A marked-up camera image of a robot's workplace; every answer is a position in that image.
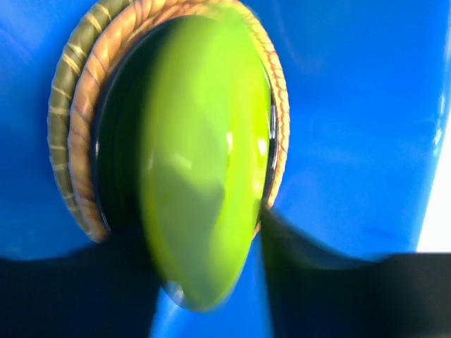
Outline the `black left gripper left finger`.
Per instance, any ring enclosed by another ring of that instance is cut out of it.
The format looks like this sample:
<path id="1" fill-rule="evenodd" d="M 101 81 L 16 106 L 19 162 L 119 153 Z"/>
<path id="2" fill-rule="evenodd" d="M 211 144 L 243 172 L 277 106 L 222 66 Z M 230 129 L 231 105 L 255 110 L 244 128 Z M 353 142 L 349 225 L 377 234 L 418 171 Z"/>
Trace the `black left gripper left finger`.
<path id="1" fill-rule="evenodd" d="M 148 337 L 160 287 L 141 232 L 55 258 L 2 258 L 1 336 Z"/>

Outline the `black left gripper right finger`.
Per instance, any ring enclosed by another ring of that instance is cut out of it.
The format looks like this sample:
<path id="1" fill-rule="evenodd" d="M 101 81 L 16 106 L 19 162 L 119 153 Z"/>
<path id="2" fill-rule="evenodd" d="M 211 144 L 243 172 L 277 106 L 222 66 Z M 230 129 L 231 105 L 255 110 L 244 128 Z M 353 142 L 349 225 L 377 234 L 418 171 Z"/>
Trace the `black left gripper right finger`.
<path id="1" fill-rule="evenodd" d="M 264 206 L 261 243 L 274 337 L 449 337 L 450 255 L 346 256 Z"/>

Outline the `black plastic plate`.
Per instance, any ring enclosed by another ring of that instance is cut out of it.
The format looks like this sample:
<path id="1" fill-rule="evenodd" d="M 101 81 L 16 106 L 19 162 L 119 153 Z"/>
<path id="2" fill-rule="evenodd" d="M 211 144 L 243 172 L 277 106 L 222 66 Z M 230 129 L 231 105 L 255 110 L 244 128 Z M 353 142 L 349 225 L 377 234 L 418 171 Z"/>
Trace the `black plastic plate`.
<path id="1" fill-rule="evenodd" d="M 140 166 L 142 164 L 142 132 L 150 128 L 152 105 L 149 94 L 154 89 L 154 76 L 163 61 L 170 38 L 183 25 L 196 26 L 197 31 L 185 43 L 188 51 L 198 51 L 214 26 L 207 17 L 187 16 L 170 19 L 138 37 L 120 55 L 96 104 L 91 127 L 90 151 L 92 179 L 97 208 L 106 228 L 128 233 L 140 223 Z M 175 123 L 171 136 L 177 142 L 198 145 L 204 154 L 212 154 L 204 144 L 223 150 L 230 116 L 217 103 L 206 108 L 192 88 L 171 94 L 168 102 L 179 108 L 170 120 Z"/>

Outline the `green plastic plate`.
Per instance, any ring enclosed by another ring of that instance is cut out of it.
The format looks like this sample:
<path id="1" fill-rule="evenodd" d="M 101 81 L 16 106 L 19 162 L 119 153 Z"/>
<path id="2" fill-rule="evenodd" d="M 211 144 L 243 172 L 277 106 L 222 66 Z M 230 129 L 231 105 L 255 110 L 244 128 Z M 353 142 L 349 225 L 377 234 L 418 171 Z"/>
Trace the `green plastic plate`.
<path id="1" fill-rule="evenodd" d="M 151 78 L 142 124 L 143 228 L 173 298 L 207 311 L 244 267 L 264 194 L 270 89 L 234 13 L 183 19 Z"/>

